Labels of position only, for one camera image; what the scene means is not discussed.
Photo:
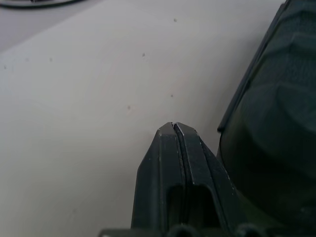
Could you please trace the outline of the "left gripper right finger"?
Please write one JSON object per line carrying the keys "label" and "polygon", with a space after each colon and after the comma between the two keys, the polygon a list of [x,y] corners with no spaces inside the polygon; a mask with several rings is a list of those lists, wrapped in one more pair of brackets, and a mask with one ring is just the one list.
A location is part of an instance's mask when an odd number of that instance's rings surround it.
{"label": "left gripper right finger", "polygon": [[196,228],[237,228],[237,194],[222,163],[198,133],[174,124],[186,178],[184,222]]}

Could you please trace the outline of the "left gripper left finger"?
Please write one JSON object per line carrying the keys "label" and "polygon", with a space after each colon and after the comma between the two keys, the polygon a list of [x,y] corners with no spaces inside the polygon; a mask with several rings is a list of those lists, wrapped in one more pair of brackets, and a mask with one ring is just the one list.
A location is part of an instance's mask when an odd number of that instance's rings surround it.
{"label": "left gripper left finger", "polygon": [[168,230],[181,223],[184,190],[179,141],[168,122],[156,131],[139,165],[131,227]]}

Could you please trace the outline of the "black plastic tool case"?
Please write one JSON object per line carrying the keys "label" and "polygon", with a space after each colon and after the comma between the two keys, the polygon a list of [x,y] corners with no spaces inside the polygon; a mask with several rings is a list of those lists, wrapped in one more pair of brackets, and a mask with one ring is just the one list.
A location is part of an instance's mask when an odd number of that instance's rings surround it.
{"label": "black plastic tool case", "polygon": [[279,7],[218,131],[250,221],[273,237],[316,237],[316,0]]}

